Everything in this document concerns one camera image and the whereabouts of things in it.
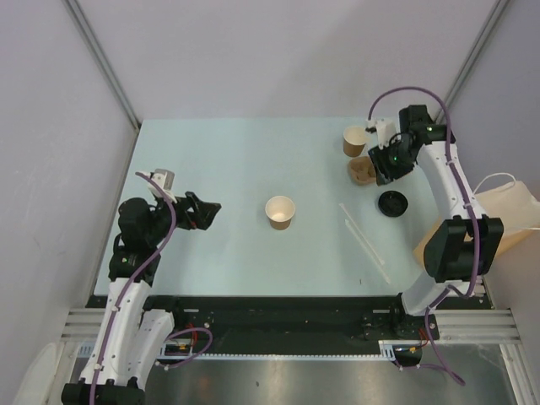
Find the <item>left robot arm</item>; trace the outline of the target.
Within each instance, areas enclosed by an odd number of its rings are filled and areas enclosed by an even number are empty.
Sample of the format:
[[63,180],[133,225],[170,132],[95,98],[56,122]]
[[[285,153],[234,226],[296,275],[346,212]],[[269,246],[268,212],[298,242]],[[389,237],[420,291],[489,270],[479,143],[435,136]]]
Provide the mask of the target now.
[[186,362],[206,352],[213,334],[205,327],[186,327],[186,316],[169,305],[145,308],[161,251],[174,230],[207,230],[221,209],[204,202],[195,193],[182,197],[154,194],[156,203],[141,197],[118,208],[119,234],[109,263],[109,289],[105,314],[94,349],[76,383],[67,383],[63,404],[143,404],[149,372],[157,364],[159,351],[172,338],[202,333],[207,342],[189,348]]

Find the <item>brown paper cup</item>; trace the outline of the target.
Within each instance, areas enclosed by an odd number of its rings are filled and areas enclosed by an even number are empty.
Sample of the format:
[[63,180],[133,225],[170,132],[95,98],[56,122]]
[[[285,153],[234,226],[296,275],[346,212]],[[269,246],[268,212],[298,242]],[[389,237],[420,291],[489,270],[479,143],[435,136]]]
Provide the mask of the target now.
[[351,158],[359,157],[368,141],[369,139],[363,127],[347,127],[343,131],[343,152]]
[[267,201],[265,214],[275,230],[286,230],[295,215],[295,204],[289,197],[274,196]]

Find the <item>black cup lid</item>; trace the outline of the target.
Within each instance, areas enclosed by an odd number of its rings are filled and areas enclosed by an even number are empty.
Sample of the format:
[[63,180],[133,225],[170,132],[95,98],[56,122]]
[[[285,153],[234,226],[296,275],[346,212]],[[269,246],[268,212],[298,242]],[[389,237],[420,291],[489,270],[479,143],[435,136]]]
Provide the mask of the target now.
[[402,193],[390,190],[379,196],[377,206],[385,216],[397,218],[407,211],[408,200]]

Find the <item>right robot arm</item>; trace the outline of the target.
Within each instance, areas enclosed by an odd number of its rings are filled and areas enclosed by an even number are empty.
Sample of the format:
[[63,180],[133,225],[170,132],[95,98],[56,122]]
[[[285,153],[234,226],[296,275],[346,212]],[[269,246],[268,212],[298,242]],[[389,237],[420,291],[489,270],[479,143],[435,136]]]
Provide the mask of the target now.
[[439,227],[424,246],[424,272],[402,293],[404,309],[389,317],[391,332],[410,338],[419,329],[418,316],[436,308],[450,292],[473,294],[478,277],[491,267],[504,225],[489,217],[473,195],[450,125],[435,123],[426,106],[401,109],[398,124],[369,117],[365,129],[377,136],[378,144],[369,151],[377,185],[420,168],[440,215]]

